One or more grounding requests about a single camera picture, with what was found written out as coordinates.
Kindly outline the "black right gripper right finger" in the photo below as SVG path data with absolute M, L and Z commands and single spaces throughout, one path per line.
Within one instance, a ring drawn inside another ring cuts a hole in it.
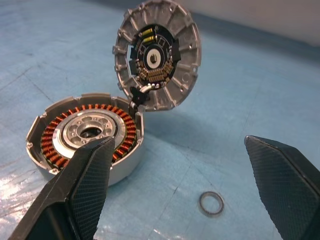
M 320 238 L 320 172 L 295 147 L 244 139 L 259 197 L 284 240 Z

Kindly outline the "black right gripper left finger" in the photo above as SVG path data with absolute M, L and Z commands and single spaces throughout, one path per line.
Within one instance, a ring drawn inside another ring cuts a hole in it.
M 11 240 L 92 240 L 106 201 L 113 137 L 78 148 L 40 191 Z

